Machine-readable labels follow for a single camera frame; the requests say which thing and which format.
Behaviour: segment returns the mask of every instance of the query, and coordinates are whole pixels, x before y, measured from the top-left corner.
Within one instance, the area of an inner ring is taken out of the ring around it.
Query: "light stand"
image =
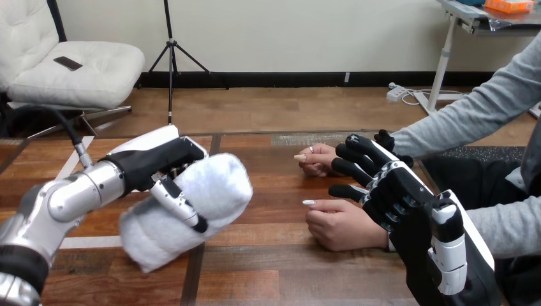
[[[221,78],[216,77],[216,75],[212,74],[205,66],[201,65],[196,59],[193,58],[189,53],[187,53],[176,40],[173,39],[173,31],[171,30],[171,19],[169,17],[169,3],[168,0],[163,0],[163,6],[165,7],[165,20],[167,21],[167,33],[169,34],[169,40],[165,44],[165,48],[159,55],[158,59],[156,59],[156,62],[152,65],[151,69],[149,70],[149,73],[152,73],[154,71],[154,68],[159,63],[167,49],[169,49],[169,124],[172,123],[173,119],[173,75],[175,77],[179,76],[180,73],[177,70],[177,59],[175,57],[175,47],[177,47],[182,53],[186,54],[186,56],[189,57],[194,63],[197,64],[197,66],[201,67],[206,73],[208,73],[211,77],[216,79],[220,85],[225,88],[229,89],[229,86],[222,81]]]

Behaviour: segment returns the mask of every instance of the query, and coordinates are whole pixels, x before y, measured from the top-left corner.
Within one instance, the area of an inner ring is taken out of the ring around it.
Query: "robotic fingertip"
[[[192,226],[192,228],[198,232],[198,233],[205,233],[207,231],[207,228],[209,228],[209,223],[207,222],[207,219],[202,217],[200,214],[197,214],[198,222],[196,225]]]

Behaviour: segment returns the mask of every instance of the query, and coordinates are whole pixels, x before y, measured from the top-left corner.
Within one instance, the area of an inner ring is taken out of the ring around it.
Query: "painted fingernail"
[[[304,154],[295,155],[295,156],[293,156],[293,158],[300,161],[300,162],[302,162],[302,163],[306,161],[306,155],[304,155]]]

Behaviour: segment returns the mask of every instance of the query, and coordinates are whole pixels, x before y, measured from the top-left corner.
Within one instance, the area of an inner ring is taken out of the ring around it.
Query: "rolled white towel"
[[[145,273],[219,233],[242,214],[253,194],[246,169],[231,154],[198,161],[174,181],[209,227],[196,232],[152,196],[131,207],[120,218],[122,247]]]

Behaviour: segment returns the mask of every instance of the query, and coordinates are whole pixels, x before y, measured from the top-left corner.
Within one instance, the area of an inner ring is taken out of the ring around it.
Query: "smartphone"
[[[60,57],[57,57],[55,58],[53,61],[59,63],[60,65],[68,68],[69,70],[71,71],[75,71],[79,68],[81,68],[83,65],[79,64],[78,62],[74,62],[72,61],[71,59],[65,57],[65,56],[60,56]]]

